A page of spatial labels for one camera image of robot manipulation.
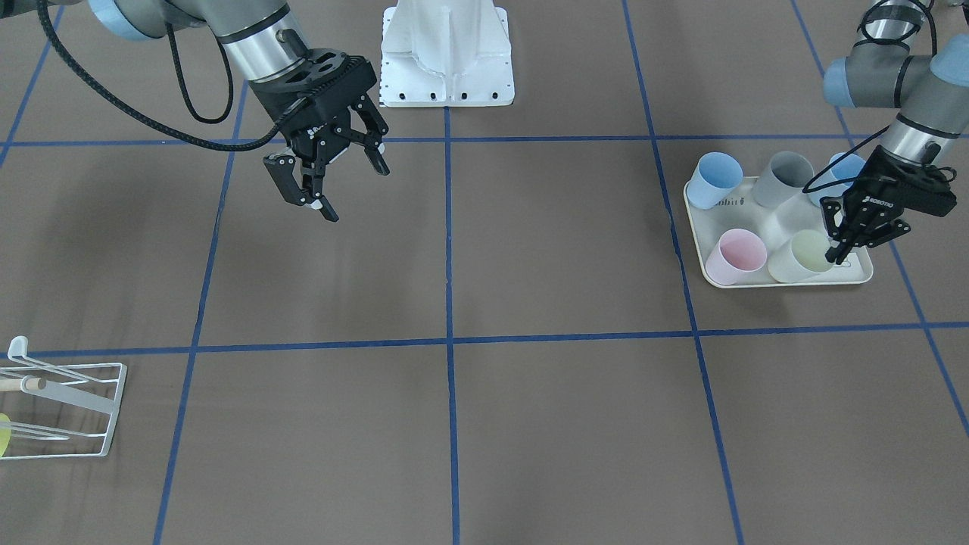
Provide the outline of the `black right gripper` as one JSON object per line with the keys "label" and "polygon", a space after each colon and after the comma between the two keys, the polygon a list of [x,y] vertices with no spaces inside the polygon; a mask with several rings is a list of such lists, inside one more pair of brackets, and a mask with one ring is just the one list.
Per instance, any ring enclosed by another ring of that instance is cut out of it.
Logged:
{"label": "black right gripper", "polygon": [[376,83],[369,60],[333,49],[312,49],[291,72],[250,83],[287,142],[263,158],[284,201],[339,221],[324,194],[324,177],[332,159],[353,143],[363,146],[378,175],[390,175],[382,151],[390,126],[367,96]]}

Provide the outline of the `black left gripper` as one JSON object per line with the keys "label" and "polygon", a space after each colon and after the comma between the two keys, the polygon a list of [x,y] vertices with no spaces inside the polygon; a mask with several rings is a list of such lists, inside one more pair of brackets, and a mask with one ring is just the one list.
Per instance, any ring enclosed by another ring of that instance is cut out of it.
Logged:
{"label": "black left gripper", "polygon": [[[904,210],[934,217],[951,213],[958,204],[952,190],[957,175],[954,168],[912,163],[876,146],[844,200],[821,199],[824,227],[833,242],[827,262],[841,265],[857,248],[875,248],[908,234],[910,225],[896,220]],[[875,227],[879,213],[885,213],[886,223]],[[865,231],[866,226],[875,228]]]}

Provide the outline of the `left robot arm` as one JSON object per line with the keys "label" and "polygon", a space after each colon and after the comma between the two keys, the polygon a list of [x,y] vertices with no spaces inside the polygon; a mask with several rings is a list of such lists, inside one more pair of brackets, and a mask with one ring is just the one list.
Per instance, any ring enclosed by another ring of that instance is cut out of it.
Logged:
{"label": "left robot arm", "polygon": [[911,54],[918,31],[932,27],[924,2],[875,1],[859,21],[850,54],[824,76],[827,103],[896,111],[850,187],[821,199],[834,242],[826,253],[830,263],[907,234],[907,210],[943,217],[958,203],[955,170],[942,159],[967,128],[967,35],[930,55]]}

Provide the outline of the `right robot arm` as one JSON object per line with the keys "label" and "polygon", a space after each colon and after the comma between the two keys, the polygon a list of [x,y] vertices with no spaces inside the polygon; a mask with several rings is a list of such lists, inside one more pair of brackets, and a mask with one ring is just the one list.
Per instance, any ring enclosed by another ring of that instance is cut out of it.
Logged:
{"label": "right robot arm", "polygon": [[238,70],[269,114],[269,132],[245,144],[189,135],[153,120],[108,91],[73,58],[51,21],[51,1],[4,1],[2,17],[33,11],[49,45],[94,92],[152,130],[209,151],[256,151],[271,139],[283,151],[263,159],[267,172],[289,204],[312,208],[325,220],[338,214],[324,189],[328,166],[351,145],[359,145],[378,175],[390,173],[383,155],[387,123],[368,96],[377,84],[374,66],[363,56],[331,48],[311,48],[286,1],[90,1],[97,20],[126,40],[166,39],[173,64],[181,64],[177,31],[207,28],[227,72]]}

